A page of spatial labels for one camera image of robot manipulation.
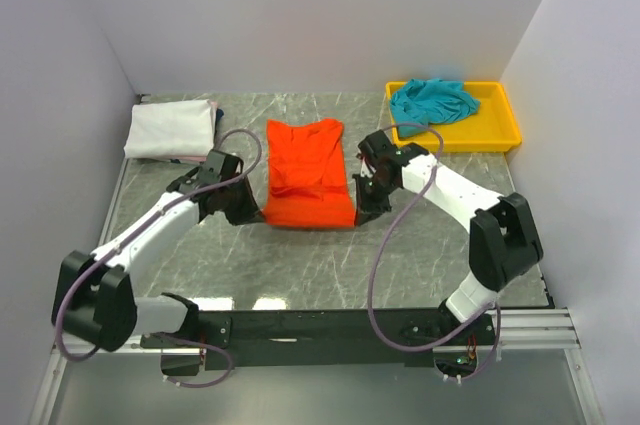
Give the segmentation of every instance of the yellow bin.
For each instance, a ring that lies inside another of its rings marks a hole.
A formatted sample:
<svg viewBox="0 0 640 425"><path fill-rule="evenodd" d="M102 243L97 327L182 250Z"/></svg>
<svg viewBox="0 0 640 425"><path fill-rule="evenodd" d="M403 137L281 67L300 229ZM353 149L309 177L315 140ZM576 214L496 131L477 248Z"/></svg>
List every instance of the yellow bin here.
<svg viewBox="0 0 640 425"><path fill-rule="evenodd" d="M387 100L407 82L388 82ZM432 125L444 139L445 152L506 152L522 143L518 124L499 82L465 82L464 90L480 100L478 112L456 123ZM398 146L415 142L435 152L438 139L431 133L398 137L393 129L393 143Z"/></svg>

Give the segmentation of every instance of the marble tabletop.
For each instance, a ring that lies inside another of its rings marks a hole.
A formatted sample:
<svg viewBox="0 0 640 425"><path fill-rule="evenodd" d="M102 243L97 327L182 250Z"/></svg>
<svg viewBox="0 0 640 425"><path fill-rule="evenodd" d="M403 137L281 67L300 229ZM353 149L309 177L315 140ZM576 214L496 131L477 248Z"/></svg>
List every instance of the marble tabletop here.
<svg viewBox="0 0 640 425"><path fill-rule="evenodd" d="M357 144L389 124L382 93L157 95L144 101L210 98L224 110L220 130L255 132L266 147L266 122L273 118L303 125L326 117L342 121L347 177L359 172ZM255 158L248 137L231 136L224 150ZM457 153L442 162L479 185L503 194L513 191L502 154ZM129 160L108 218L107 239L146 212L176 177L192 166ZM267 164L249 176L258 205L266 202ZM355 198L353 180L349 191ZM365 306L372 260L395 213L411 194L391 195L393 211L366 225L343 231L294 231L265 224L232 227L223 214L208 217L163 253L139 283L138 296L173 292L189 298L218 299L222 307L340 309ZM436 307L469 271L468 235L435 205L419 203L392 235L383 255L375 289L376 307ZM503 293L503 306L548 306L545 284L535 266Z"/></svg>

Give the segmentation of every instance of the white wall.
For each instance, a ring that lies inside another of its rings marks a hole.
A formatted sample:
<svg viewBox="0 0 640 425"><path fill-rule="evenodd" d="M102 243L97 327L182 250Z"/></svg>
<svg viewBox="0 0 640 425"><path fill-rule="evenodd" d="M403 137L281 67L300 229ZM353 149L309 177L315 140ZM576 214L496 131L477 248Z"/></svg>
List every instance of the white wall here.
<svg viewBox="0 0 640 425"><path fill-rule="evenodd" d="M0 0L0 422L26 423L61 259L96 244L133 92L83 0Z"/></svg>
<svg viewBox="0 0 640 425"><path fill-rule="evenodd" d="M540 0L92 0L139 92L498 79Z"/></svg>
<svg viewBox="0 0 640 425"><path fill-rule="evenodd" d="M640 1L543 0L503 76L545 275L608 423L638 423Z"/></svg>

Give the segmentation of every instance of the white towel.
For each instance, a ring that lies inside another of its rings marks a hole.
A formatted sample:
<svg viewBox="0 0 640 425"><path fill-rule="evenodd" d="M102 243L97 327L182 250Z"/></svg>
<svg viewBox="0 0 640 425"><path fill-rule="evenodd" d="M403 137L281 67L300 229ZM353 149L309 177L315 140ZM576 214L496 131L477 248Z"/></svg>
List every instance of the white towel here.
<svg viewBox="0 0 640 425"><path fill-rule="evenodd" d="M125 157L204 159L213 148L217 108L209 100L135 105Z"/></svg>

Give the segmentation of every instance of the folded orange garment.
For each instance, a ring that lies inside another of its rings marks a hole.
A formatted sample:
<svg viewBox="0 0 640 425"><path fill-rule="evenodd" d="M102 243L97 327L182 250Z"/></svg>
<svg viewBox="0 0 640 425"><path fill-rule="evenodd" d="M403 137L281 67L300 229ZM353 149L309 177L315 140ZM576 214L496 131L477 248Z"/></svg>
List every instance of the folded orange garment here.
<svg viewBox="0 0 640 425"><path fill-rule="evenodd" d="M343 128L333 118L302 127L267 122L267 223L293 228L355 226L340 143Z"/></svg>

